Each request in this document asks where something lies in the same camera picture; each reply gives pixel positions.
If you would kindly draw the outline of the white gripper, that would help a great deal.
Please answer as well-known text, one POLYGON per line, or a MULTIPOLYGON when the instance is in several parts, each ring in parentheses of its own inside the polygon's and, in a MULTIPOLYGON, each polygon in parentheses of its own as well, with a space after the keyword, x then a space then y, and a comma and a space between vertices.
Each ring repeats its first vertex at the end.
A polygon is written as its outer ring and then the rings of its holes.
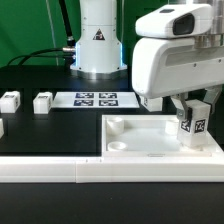
POLYGON ((189 115, 183 92, 208 87, 203 101, 216 104, 224 84, 224 3, 167 4, 139 18, 135 30, 141 37, 132 59, 136 93, 172 95, 179 120, 189 115))

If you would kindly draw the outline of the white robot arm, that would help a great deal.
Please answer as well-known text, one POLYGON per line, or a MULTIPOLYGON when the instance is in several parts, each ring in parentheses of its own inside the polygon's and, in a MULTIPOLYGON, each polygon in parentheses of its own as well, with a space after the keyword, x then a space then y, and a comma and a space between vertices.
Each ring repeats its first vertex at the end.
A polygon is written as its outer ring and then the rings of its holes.
MULTIPOLYGON (((89 79, 125 66, 116 37, 114 0, 81 0, 81 38, 71 69, 89 79)), ((132 87, 145 98, 170 96, 180 118, 193 112, 185 94, 204 89, 216 104, 224 85, 224 0, 177 0, 135 23, 141 37, 132 57, 132 87)))

